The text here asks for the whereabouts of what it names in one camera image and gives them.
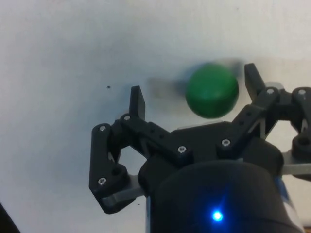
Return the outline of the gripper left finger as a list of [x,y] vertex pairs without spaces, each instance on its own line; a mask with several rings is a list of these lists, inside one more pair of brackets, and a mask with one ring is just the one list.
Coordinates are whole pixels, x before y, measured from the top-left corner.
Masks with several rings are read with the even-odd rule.
[[[121,150],[131,147],[146,158],[138,175],[119,163]],[[114,214],[137,197],[150,196],[170,174],[194,161],[190,146],[145,120],[145,101],[139,86],[130,93],[129,111],[112,125],[92,129],[89,189],[106,214]]]

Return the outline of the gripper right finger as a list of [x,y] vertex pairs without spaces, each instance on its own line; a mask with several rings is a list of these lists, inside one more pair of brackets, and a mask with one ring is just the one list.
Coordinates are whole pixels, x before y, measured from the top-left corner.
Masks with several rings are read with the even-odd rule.
[[291,93],[267,86],[255,64],[244,66],[245,87],[251,98],[221,134],[216,144],[220,159],[237,159],[247,148],[258,149],[255,140],[265,142],[278,121],[288,121],[297,131],[291,150],[276,154],[277,175],[311,179],[311,89],[299,87]]

